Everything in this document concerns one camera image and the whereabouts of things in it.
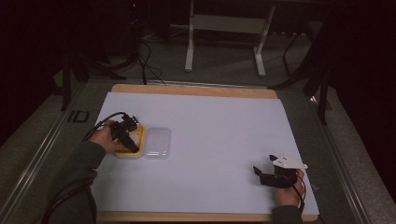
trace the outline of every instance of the gray carpet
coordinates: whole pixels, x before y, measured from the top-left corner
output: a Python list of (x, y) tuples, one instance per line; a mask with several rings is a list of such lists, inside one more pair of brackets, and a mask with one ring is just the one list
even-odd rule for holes
[[(272, 35), (267, 39), (263, 58), (267, 76), (258, 77), (252, 55), (254, 43), (244, 42), (242, 47), (235, 43), (197, 41), (193, 70), (184, 71), (187, 52), (185, 36), (179, 35), (174, 41), (149, 42), (151, 53), (148, 65), (152, 71), (168, 84), (172, 82), (206, 83), (265, 87), (285, 80), (287, 77), (281, 62), (282, 50), (290, 39), (282, 35)], [(309, 48), (309, 41), (301, 37), (290, 50), (288, 59), (295, 68)], [(142, 56), (148, 56), (148, 48), (141, 47)], [(120, 72), (128, 77), (124, 82), (140, 82), (141, 67), (134, 65)], [(147, 76), (153, 77), (147, 69)], [(73, 145), (81, 140), (96, 121), (106, 92), (118, 81), (106, 77), (93, 76), (76, 96), (76, 101), (67, 111), (60, 112), (62, 99), (51, 96), (30, 117), (0, 149), (0, 202), (3, 207), (14, 189), (20, 174), (33, 158), (41, 143), (46, 141), (54, 123), (61, 128), (47, 158), (35, 176), (32, 185), (19, 204), (9, 223), (39, 223), (45, 208), (47, 188), (51, 179), (67, 158)], [(311, 183), (316, 188), (318, 207), (326, 223), (396, 223), (396, 206), (379, 179), (359, 136), (339, 103), (336, 91), (330, 89), (327, 110), (327, 127), (323, 127), (315, 116), (312, 105), (301, 94), (304, 82), (297, 83), (284, 91), (279, 98), (284, 103), (290, 126), (301, 151), (302, 158), (310, 168), (307, 171)], [(87, 122), (69, 120), (72, 111), (90, 112)], [(332, 156), (339, 155), (343, 164), (334, 163)], [(347, 197), (350, 189), (344, 183), (342, 172), (351, 180), (353, 189), (367, 217), (361, 219)]]

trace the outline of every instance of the dark background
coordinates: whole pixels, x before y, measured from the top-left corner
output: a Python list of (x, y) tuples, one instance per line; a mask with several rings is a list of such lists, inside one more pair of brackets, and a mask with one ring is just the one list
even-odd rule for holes
[[(149, 25), (163, 35), (166, 36), (169, 23), (188, 24), (188, 1), (150, 2), (151, 13), (157, 16), (151, 16)], [(265, 13), (254, 7), (255, 2), (243, 11), (239, 1), (218, 4), (226, 4), (222, 7), (226, 10), (217, 11), (219, 14), (265, 17)], [(89, 0), (0, 2), (1, 115), (6, 124), (1, 132), (1, 145), (57, 89), (52, 77), (61, 69), (65, 38), (76, 49), (101, 61), (106, 61), (108, 53), (126, 54), (134, 47), (134, 43), (124, 43), (123, 48), (118, 38), (100, 32), (119, 33), (119, 38), (123, 38), (128, 15), (120, 6), (122, 1), (113, 6), (106, 1)], [(213, 1), (197, 1), (197, 10), (211, 7)], [(357, 2), (355, 9), (330, 21), (339, 26), (328, 31), (328, 38), (319, 38), (316, 50), (310, 52), (311, 57), (325, 61), (325, 46), (340, 36), (345, 38), (346, 44), (335, 55), (330, 83), (337, 89), (393, 200), (396, 199), (392, 174), (396, 167), (393, 136), (396, 95), (392, 90), (396, 84), (395, 9), (390, 1)], [(301, 24), (290, 25), (290, 21), (296, 21), (294, 18), (301, 18), (302, 14), (307, 15), (295, 8), (278, 9), (272, 31), (298, 32)], [(317, 11), (309, 15), (313, 20), (322, 20), (322, 16)]]

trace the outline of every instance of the person's left hand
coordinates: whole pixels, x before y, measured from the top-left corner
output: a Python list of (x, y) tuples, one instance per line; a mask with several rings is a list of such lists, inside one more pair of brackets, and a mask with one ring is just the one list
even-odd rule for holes
[(107, 120), (105, 126), (101, 130), (96, 131), (88, 141), (99, 144), (105, 149), (106, 153), (115, 152), (116, 150), (125, 150), (122, 144), (115, 143), (111, 139), (110, 125), (114, 122), (115, 121), (112, 119)]

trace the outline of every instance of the table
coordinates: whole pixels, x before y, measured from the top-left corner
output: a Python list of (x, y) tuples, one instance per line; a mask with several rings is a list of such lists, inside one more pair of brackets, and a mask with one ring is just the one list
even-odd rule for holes
[[(177, 96), (181, 95), (190, 95), (190, 96), (216, 96), (216, 97), (224, 97), (227, 98), (234, 98), (238, 97), (247, 98), (248, 101), (253, 99), (273, 99), (275, 100), (276, 94), (274, 91), (268, 90), (255, 90), (255, 89), (234, 89), (234, 88), (201, 88), (201, 87), (160, 87), (160, 86), (134, 86), (134, 85), (116, 85), (112, 89), (112, 92), (133, 92), (133, 93), (150, 93), (150, 94), (164, 94), (164, 95), (171, 95), (175, 94)], [(102, 163), (100, 168), (108, 169), (112, 166), (116, 167), (117, 164), (108, 165), (108, 161), (106, 158)], [(97, 188), (103, 183), (101, 181), (101, 170), (98, 169), (99, 176), (96, 179), (95, 183), (98, 185), (92, 186), (92, 192), (95, 195), (97, 194)], [(113, 175), (117, 175), (118, 178), (123, 178), (119, 173)], [(105, 179), (107, 186), (111, 185), (111, 179)], [(307, 198), (309, 198), (312, 191), (308, 187), (308, 194)], [(264, 214), (236, 214), (236, 213), (180, 213), (180, 212), (130, 212), (130, 211), (101, 211), (101, 197), (98, 195), (95, 196), (96, 201), (98, 203), (98, 220), (99, 221), (264, 221), (270, 220), (270, 215)], [(303, 219), (306, 221), (315, 220), (318, 214), (313, 215), (303, 215)]]
[(186, 72), (192, 71), (192, 61), (194, 53), (194, 30), (201, 29), (261, 35), (260, 43), (257, 47), (254, 47), (253, 52), (259, 76), (265, 76), (265, 69), (262, 63), (262, 47), (264, 46), (265, 38), (267, 37), (268, 30), (271, 24), (271, 19), (275, 12), (276, 7), (274, 5), (270, 7), (267, 18), (266, 20), (264, 20), (195, 14), (194, 0), (191, 0), (190, 4), (189, 45), (187, 48), (185, 65)]

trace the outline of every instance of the white board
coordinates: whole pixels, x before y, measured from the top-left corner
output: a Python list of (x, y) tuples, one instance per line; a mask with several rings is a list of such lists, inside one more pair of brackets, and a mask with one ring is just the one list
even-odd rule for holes
[[(277, 99), (110, 92), (98, 120), (116, 112), (170, 129), (170, 157), (106, 155), (92, 185), (99, 212), (271, 214), (275, 189), (252, 167), (272, 174), (270, 154), (301, 160)], [(304, 182), (304, 214), (317, 215), (307, 175)]]

